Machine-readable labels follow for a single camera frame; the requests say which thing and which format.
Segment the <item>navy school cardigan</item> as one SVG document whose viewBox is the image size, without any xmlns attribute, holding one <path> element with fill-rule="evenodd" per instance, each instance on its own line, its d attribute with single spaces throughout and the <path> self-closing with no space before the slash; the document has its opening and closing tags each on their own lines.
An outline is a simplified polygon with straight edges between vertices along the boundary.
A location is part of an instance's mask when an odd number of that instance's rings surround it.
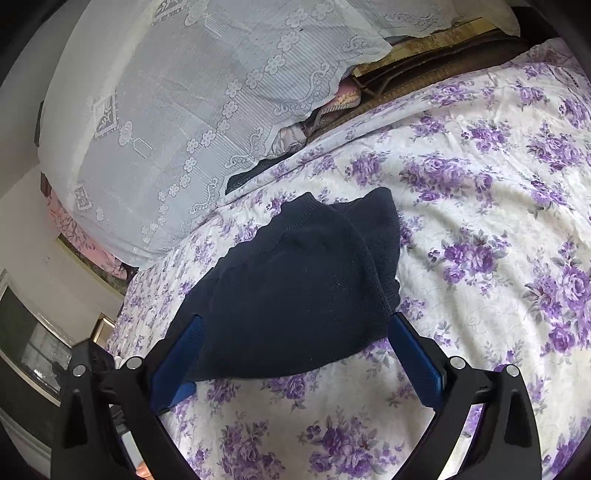
<svg viewBox="0 0 591 480">
<path fill-rule="evenodd" d="M 167 333 L 184 381 L 266 379 L 345 359 L 386 336 L 400 301 L 400 223 L 391 191 L 346 203 L 284 203 L 189 291 Z"/>
</svg>

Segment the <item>pink floral fabric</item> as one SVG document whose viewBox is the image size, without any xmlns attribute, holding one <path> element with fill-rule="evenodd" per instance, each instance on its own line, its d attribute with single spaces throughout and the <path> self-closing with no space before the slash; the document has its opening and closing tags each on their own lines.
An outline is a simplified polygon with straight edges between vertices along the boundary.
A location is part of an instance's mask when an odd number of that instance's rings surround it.
<svg viewBox="0 0 591 480">
<path fill-rule="evenodd" d="M 132 268 L 107 252 L 82 229 L 63 207 L 43 173 L 40 174 L 40 189 L 47 200 L 50 219 L 65 245 L 101 278 L 114 281 L 116 286 L 127 284 L 132 277 Z"/>
</svg>

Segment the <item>white lace cover cloth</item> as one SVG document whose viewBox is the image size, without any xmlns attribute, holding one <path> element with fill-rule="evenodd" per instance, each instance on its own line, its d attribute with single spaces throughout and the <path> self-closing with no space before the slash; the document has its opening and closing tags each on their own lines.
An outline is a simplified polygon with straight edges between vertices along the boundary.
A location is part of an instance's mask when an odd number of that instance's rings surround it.
<svg viewBox="0 0 591 480">
<path fill-rule="evenodd" d="M 142 266 L 353 68 L 475 18 L 520 31 L 504 1 L 92 1 L 45 97 L 41 171 L 87 234 Z"/>
</svg>

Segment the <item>purple floral bed quilt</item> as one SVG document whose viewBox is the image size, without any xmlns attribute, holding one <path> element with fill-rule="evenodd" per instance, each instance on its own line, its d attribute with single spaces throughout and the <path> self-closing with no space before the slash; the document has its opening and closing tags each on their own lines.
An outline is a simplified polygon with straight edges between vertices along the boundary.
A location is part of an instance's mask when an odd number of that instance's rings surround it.
<svg viewBox="0 0 591 480">
<path fill-rule="evenodd" d="M 555 478 L 590 437 L 590 82 L 561 39 L 377 107 L 247 183 L 132 281 L 108 350 L 146 354 L 284 202 L 377 187 L 399 211 L 403 313 L 474 367 L 520 369 Z M 201 382 L 163 422 L 204 479 L 390 479 L 430 419 L 379 341 L 311 373 Z"/>
</svg>

